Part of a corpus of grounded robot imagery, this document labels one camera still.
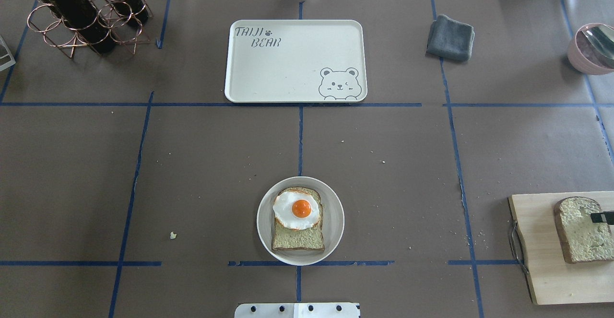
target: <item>toast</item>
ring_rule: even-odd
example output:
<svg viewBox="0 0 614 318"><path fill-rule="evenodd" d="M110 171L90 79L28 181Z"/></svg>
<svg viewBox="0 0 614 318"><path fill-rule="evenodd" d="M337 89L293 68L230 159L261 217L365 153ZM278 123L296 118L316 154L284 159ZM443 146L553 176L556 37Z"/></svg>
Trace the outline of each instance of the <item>toast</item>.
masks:
<svg viewBox="0 0 614 318"><path fill-rule="evenodd" d="M291 230L282 226L277 219L274 220L274 233L272 235L272 250L315 250L324 251L324 236L322 235L322 225L324 224L322 199L320 194L313 189L306 187L289 187L278 193L286 191L300 191L311 195L320 207L319 221L315 226L305 230Z"/></svg>
<svg viewBox="0 0 614 318"><path fill-rule="evenodd" d="M568 197L556 203L555 226L566 263L614 260L610 226L593 224L590 214L594 212L601 212L601 206L586 197Z"/></svg>

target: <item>cutting board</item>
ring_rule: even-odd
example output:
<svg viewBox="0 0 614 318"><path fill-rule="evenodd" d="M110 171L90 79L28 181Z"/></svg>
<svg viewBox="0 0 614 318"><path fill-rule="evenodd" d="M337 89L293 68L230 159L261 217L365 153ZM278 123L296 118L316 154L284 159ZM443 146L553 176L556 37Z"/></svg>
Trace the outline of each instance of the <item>cutting board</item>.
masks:
<svg viewBox="0 0 614 318"><path fill-rule="evenodd" d="M529 274L531 299L537 305L614 301L614 261L567 264L555 227L559 200L583 196L596 200L604 211L614 210L614 191L514 194L511 214Z"/></svg>

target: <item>folded towel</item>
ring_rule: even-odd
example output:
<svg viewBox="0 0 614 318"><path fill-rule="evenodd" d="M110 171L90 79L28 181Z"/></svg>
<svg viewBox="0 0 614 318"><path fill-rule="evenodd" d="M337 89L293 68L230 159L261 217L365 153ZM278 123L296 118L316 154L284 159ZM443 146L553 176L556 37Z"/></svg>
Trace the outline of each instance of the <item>folded towel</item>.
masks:
<svg viewBox="0 0 614 318"><path fill-rule="evenodd" d="M451 60L467 61L471 58L474 36L471 25L440 14L430 25L426 51Z"/></svg>

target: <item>pink cup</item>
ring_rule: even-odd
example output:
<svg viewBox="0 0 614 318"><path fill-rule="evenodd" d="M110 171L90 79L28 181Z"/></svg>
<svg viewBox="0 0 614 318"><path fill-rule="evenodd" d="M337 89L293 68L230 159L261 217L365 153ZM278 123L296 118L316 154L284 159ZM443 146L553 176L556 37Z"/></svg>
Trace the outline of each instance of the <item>pink cup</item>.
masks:
<svg viewBox="0 0 614 318"><path fill-rule="evenodd" d="M569 58L569 62L575 69L587 75L605 75L606 73L614 72L614 69L603 66L599 63L597 57L592 55L591 45L588 40L586 40L584 34L582 34L582 30L596 27L597 25L601 25L601 23L582 25L578 31L575 32L574 38L569 42L569 48L567 49L567 58Z"/></svg>

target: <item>bear drawing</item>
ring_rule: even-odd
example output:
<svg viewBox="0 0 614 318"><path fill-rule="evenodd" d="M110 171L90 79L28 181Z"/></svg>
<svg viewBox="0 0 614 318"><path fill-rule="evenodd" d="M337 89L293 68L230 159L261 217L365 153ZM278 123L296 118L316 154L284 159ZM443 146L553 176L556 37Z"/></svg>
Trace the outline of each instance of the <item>bear drawing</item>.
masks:
<svg viewBox="0 0 614 318"><path fill-rule="evenodd" d="M325 67L320 71L322 82L320 84L320 95L324 100L357 100L362 93L362 88L358 84L358 70L353 67L345 71L332 71Z"/></svg>

